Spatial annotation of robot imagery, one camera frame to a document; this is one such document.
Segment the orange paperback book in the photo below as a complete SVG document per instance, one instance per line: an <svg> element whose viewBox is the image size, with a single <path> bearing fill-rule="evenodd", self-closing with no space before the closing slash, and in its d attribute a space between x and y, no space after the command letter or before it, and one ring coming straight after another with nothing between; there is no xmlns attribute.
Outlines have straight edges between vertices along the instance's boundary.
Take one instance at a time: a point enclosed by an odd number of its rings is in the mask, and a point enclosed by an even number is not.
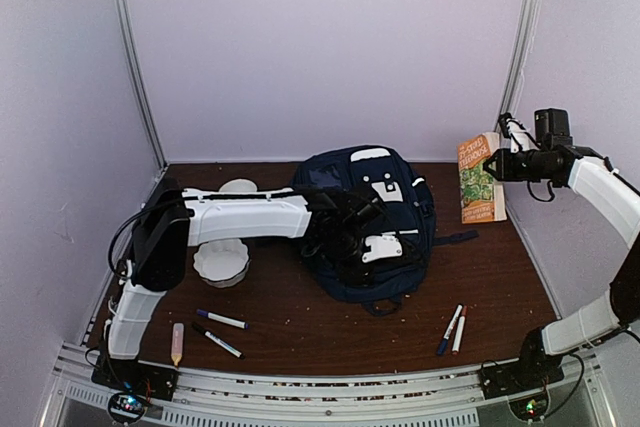
<svg viewBox="0 0 640 427"><path fill-rule="evenodd" d="M507 219L504 189L483 169L483 163L500 146L496 132L485 132L457 146L463 224L501 222Z"/></svg>

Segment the navy blue student backpack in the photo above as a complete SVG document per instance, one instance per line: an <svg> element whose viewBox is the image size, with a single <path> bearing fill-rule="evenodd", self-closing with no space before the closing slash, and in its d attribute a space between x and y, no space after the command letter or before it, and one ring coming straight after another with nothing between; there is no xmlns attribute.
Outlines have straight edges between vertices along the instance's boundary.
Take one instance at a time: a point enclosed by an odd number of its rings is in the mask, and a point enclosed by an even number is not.
<svg viewBox="0 0 640 427"><path fill-rule="evenodd" d="M373 316L397 312L418 289L435 247L478 236L437 236L425 177L390 147L317 154L297 167L291 185L314 209L298 243L305 265L330 297Z"/></svg>

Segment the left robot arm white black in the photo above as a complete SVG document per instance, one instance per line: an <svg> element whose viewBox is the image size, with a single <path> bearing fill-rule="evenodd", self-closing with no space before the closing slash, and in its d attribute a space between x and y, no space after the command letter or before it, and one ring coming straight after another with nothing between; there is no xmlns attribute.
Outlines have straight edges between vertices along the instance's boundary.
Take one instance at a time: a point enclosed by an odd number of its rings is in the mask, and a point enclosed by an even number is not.
<svg viewBox="0 0 640 427"><path fill-rule="evenodd" d="M140 342L160 298L184 279L188 248L232 238L307 238L340 266L361 270L369 245L365 230L383 212L369 188L255 193L171 188L154 195L125 223L132 234L131 255L107 331L106 376L123 391L143 383Z"/></svg>

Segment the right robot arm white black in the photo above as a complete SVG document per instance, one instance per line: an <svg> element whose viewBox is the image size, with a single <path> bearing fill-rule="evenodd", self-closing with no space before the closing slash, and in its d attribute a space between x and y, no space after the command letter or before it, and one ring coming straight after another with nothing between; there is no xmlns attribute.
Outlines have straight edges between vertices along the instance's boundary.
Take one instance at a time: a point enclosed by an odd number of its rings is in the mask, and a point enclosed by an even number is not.
<svg viewBox="0 0 640 427"><path fill-rule="evenodd" d="M558 108L534 112L529 132L510 113L499 116L503 137L511 142L483 162L483 170L500 182L547 183L567 188L598 212L628 248L614 279L596 300L566 318L530 331L510 374L530 389L578 348L607 340L639 319L639 190L626 181L609 158L574 144L568 112Z"/></svg>

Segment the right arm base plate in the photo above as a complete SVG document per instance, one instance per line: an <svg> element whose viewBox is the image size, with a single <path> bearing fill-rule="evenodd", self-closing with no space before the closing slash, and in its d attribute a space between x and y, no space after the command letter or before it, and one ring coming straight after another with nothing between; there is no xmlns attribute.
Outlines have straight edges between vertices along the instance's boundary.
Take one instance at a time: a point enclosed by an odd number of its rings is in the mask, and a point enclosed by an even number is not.
<svg viewBox="0 0 640 427"><path fill-rule="evenodd" d="M564 373L560 366L540 373L522 370L517 360L506 363L486 361L480 367L479 379L484 397L494 399L541 389L545 384L563 380Z"/></svg>

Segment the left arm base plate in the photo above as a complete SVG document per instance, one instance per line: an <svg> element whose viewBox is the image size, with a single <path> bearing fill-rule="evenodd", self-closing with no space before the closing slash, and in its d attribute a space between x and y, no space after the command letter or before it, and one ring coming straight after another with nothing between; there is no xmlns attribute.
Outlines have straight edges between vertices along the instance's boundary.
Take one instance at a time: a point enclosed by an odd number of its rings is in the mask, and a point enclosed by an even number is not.
<svg viewBox="0 0 640 427"><path fill-rule="evenodd" d="M175 368L140 363L138 360L115 360L101 354L91 380L95 384L144 398L171 401L178 371Z"/></svg>

